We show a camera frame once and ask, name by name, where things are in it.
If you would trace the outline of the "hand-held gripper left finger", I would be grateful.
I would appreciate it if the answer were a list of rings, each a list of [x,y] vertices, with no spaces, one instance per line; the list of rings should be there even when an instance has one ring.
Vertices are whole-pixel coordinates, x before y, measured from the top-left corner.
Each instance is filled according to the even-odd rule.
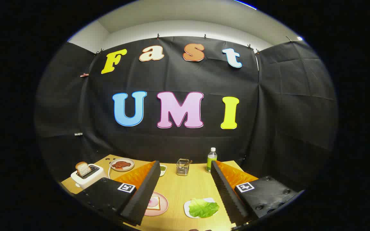
[[[141,225],[160,172],[160,162],[153,161],[114,180],[103,177],[76,200],[116,224]]]

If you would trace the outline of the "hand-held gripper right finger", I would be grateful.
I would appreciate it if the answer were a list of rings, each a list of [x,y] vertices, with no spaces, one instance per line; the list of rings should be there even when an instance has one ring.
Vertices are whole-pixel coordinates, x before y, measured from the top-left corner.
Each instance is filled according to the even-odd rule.
[[[236,225],[264,222],[304,193],[274,177],[257,178],[216,160],[211,162],[210,174],[230,221]]]

